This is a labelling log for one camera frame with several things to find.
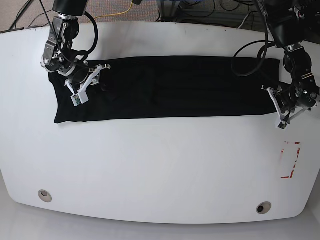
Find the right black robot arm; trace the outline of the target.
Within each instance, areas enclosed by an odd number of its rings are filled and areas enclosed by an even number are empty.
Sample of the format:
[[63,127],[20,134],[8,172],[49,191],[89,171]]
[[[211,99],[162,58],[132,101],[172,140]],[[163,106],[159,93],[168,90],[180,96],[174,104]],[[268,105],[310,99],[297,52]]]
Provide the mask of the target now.
[[[64,85],[70,90],[76,107],[89,101],[87,88],[100,83],[101,71],[111,69],[109,64],[90,67],[87,62],[99,40],[98,25],[87,12],[87,6],[87,0],[54,1],[52,10],[58,15],[48,21],[49,37],[41,59],[41,66],[47,72],[57,72],[66,78]],[[88,50],[73,49],[73,40],[80,32],[78,18],[81,16],[86,16],[93,24],[93,44]]]

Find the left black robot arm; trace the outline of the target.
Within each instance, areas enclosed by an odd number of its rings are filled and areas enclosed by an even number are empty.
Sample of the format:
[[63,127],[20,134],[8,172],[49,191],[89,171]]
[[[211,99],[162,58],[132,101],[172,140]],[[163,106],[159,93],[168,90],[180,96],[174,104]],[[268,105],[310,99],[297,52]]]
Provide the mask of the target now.
[[248,77],[261,71],[271,47],[284,50],[283,66],[290,74],[291,84],[278,89],[267,88],[275,106],[275,126],[285,129],[293,119],[316,107],[320,88],[312,72],[312,59],[301,45],[310,35],[320,33],[320,2],[318,0],[256,0],[254,5],[264,26],[264,46],[257,54],[256,67],[247,73],[232,72]]

